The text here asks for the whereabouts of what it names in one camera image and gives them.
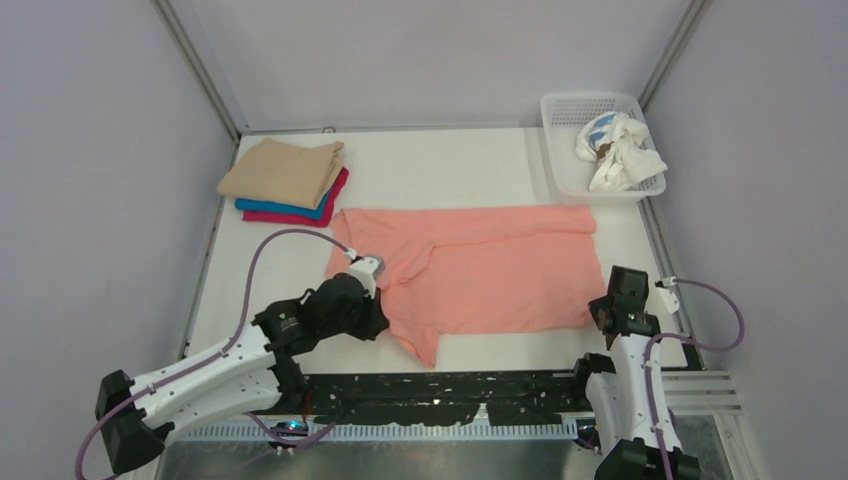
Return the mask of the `salmon pink t-shirt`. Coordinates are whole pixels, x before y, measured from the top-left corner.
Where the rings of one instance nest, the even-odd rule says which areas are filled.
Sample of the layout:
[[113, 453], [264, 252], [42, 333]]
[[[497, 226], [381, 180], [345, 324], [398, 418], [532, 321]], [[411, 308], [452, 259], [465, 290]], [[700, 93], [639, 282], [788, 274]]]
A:
[[330, 228], [383, 260], [389, 331], [430, 368], [443, 334], [581, 329], [605, 291], [586, 207], [343, 209]]

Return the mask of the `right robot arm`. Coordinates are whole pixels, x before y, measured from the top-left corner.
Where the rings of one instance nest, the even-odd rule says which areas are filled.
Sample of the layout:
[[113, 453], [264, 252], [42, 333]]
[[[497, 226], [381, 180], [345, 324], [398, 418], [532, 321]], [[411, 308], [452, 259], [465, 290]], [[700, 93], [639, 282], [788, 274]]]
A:
[[684, 452], [662, 386], [658, 318], [647, 312], [649, 276], [614, 266], [606, 293], [588, 310], [605, 354], [575, 362], [578, 393], [595, 415], [602, 460], [596, 479], [699, 479], [699, 460]]

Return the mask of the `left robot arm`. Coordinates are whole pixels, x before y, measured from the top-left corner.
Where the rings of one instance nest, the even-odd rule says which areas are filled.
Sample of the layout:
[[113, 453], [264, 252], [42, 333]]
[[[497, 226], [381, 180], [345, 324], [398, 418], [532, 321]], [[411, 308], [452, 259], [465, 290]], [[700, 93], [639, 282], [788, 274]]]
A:
[[299, 298], [268, 305], [232, 340], [135, 378], [110, 373], [101, 381], [95, 417], [113, 474], [150, 463], [201, 426], [302, 409], [309, 386], [296, 356], [340, 334], [373, 341], [387, 327], [376, 274], [348, 270]]

